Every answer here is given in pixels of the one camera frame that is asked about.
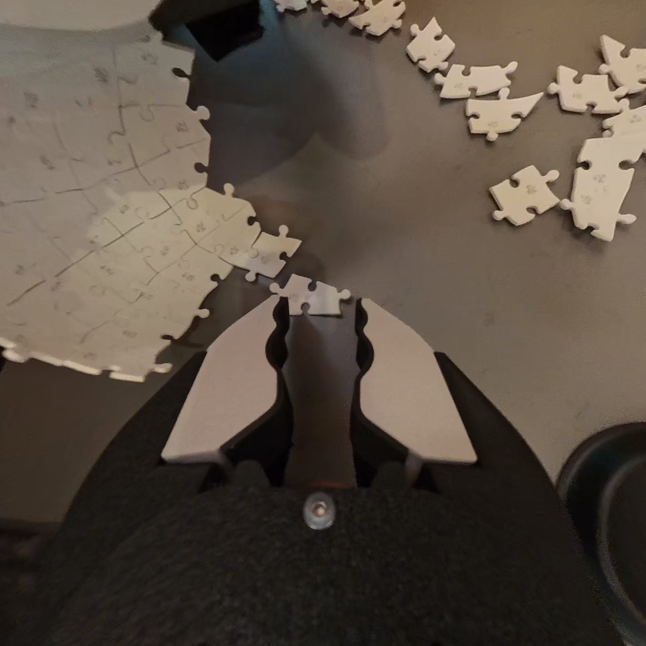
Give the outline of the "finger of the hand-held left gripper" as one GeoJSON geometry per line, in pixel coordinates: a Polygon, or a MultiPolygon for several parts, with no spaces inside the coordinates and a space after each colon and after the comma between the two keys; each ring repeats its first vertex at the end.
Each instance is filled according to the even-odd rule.
{"type": "Polygon", "coordinates": [[[1,25],[109,30],[146,21],[156,7],[156,1],[2,1],[1,25]]]}

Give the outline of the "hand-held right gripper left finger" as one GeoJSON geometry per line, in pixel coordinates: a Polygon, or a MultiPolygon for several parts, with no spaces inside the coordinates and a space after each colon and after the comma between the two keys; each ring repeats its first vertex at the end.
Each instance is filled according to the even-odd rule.
{"type": "Polygon", "coordinates": [[[274,487],[285,482],[294,416],[283,367],[287,300],[271,296],[207,349],[173,425],[166,464],[260,465],[274,487]]]}

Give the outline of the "row of white puzzle pieces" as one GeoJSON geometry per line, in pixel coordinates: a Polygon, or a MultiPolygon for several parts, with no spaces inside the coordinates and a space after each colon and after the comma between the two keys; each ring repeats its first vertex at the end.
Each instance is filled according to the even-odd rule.
{"type": "MultiPolygon", "coordinates": [[[[347,22],[353,30],[380,38],[403,25],[405,1],[273,1],[279,13],[303,12],[318,5],[326,17],[347,22]]],[[[434,73],[442,100],[465,100],[465,115],[471,134],[493,142],[513,132],[528,117],[544,93],[509,98],[511,76],[517,61],[492,66],[449,65],[456,44],[432,17],[424,26],[409,28],[406,56],[424,74],[434,73]]]]}

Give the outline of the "partly built puzzle ball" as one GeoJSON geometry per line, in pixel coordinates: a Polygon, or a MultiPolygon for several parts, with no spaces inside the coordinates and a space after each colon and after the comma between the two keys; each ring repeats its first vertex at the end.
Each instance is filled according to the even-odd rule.
{"type": "Polygon", "coordinates": [[[149,27],[1,27],[2,359],[141,383],[234,267],[274,278],[301,245],[207,187],[193,61],[149,27]]]}

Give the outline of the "single white puzzle piece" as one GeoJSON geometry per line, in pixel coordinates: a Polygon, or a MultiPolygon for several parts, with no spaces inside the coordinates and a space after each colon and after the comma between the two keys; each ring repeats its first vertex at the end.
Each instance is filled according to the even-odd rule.
{"type": "Polygon", "coordinates": [[[287,299],[291,317],[302,315],[304,305],[308,306],[309,315],[339,317],[340,303],[349,301],[351,292],[348,289],[338,290],[320,281],[316,281],[314,289],[311,290],[312,282],[310,278],[292,274],[284,287],[273,282],[270,285],[270,291],[287,299]]]}

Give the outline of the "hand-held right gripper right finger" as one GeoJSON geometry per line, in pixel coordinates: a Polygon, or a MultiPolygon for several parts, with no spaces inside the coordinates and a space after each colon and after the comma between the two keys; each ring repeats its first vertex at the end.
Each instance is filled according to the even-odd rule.
{"type": "Polygon", "coordinates": [[[394,465],[413,484],[425,467],[477,464],[433,348],[369,298],[355,308],[359,372],[351,400],[351,449],[358,487],[394,465]]]}

